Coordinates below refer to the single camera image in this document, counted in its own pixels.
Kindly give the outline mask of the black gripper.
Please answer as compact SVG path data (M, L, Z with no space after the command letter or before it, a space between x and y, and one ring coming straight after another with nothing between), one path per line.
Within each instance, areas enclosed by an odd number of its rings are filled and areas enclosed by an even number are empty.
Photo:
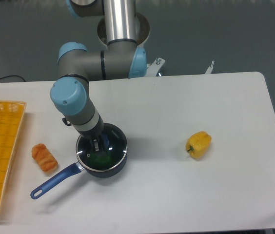
M98 116L94 121L89 121L83 125L73 125L78 133L85 139L93 140L94 152L98 153L100 151L98 137L100 135L100 140L102 143L102 148L104 151L109 150L109 138L105 133L102 133L104 128L104 122L101 116Z

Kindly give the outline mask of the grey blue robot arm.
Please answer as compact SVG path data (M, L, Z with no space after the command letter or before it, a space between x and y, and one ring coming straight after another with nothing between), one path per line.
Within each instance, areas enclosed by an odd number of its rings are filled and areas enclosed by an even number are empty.
M134 0L68 0L78 17L103 15L107 50L88 52L85 45L68 42L59 50L59 79L50 98L79 134L92 141L95 151L104 123L89 97L93 78L138 78L146 75L145 49L138 46L136 2Z

